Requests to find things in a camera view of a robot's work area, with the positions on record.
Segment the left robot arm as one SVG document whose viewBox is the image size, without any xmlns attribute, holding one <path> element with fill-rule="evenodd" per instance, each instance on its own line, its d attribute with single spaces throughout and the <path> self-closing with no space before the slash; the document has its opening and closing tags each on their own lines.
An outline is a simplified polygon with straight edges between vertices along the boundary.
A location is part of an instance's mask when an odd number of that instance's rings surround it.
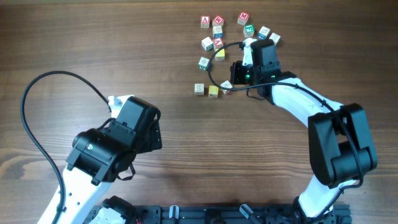
<svg viewBox="0 0 398 224">
<path fill-rule="evenodd" d="M 162 148 L 156 106 L 133 95 L 110 100 L 112 117 L 74 138 L 62 172 L 65 189 L 56 191 L 40 223 L 53 223 L 61 198 L 57 223 L 83 223 L 120 173 L 133 170 L 138 154 Z"/>
</svg>

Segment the white block animal picture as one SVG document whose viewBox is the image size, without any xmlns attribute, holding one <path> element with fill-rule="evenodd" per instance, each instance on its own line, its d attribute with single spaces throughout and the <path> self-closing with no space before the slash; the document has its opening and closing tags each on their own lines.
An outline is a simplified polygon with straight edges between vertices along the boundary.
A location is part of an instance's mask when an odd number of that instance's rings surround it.
<svg viewBox="0 0 398 224">
<path fill-rule="evenodd" d="M 205 94 L 205 85 L 203 83 L 194 84 L 194 94 L 195 95 L 204 95 Z"/>
</svg>

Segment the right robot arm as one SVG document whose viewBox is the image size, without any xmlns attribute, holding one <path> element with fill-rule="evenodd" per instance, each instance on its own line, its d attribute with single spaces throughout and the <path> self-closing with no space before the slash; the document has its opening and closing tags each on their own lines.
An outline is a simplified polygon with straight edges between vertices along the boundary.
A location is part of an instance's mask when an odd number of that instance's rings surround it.
<svg viewBox="0 0 398 224">
<path fill-rule="evenodd" d="M 308 129 L 313 177 L 296 204 L 303 221 L 318 221 L 345 190 L 362 186 L 365 174 L 377 167 L 366 113 L 356 103 L 331 101 L 292 72 L 283 72 L 273 40 L 247 38 L 239 48 L 244 56 L 231 66 L 232 83 L 253 87 L 258 100 L 287 110 Z"/>
</svg>

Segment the white block red Q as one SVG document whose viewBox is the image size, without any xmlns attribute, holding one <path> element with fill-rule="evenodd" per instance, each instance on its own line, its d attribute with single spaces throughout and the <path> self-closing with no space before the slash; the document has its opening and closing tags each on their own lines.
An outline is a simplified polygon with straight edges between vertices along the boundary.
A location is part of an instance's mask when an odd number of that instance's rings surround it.
<svg viewBox="0 0 398 224">
<path fill-rule="evenodd" d="M 229 80 L 226 80 L 226 81 L 223 82 L 220 86 L 221 86 L 221 91 L 222 91 L 225 95 L 227 95 L 227 94 L 230 92 L 229 89 L 232 89 L 232 88 L 233 88 L 233 86 L 232 86 L 232 84 L 229 82 Z"/>
</svg>

